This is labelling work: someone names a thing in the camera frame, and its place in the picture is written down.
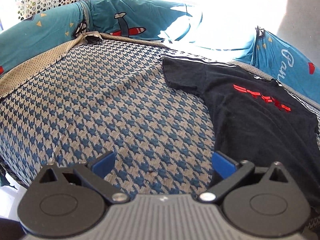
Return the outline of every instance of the gray gripper base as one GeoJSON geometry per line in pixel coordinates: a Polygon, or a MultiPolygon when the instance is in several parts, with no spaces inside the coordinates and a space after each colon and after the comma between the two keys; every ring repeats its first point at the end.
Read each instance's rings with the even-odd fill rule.
{"type": "MultiPolygon", "coordinates": [[[[27,235],[23,240],[39,240],[27,235]]],[[[229,225],[217,206],[190,195],[137,195],[112,206],[94,228],[67,240],[254,240],[229,225]]],[[[283,240],[303,240],[295,234],[283,240]]]]}

